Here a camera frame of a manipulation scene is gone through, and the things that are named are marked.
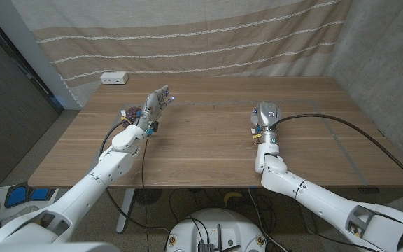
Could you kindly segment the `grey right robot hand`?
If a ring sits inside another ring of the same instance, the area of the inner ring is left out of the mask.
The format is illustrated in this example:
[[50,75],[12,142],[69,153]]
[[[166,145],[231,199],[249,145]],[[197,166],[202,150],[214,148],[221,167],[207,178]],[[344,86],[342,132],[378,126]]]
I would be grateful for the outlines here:
[[251,133],[253,135],[263,132],[274,133],[276,131],[275,124],[281,119],[281,110],[277,105],[262,101],[251,113]]

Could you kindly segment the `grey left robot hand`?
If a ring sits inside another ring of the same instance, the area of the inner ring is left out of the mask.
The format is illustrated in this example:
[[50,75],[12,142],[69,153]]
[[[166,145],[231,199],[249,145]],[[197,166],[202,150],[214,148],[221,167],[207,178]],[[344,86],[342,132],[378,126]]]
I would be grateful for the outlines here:
[[137,126],[146,130],[150,125],[158,121],[163,110],[174,100],[174,97],[169,95],[169,86],[165,85],[154,92],[151,92],[143,108],[137,122]]

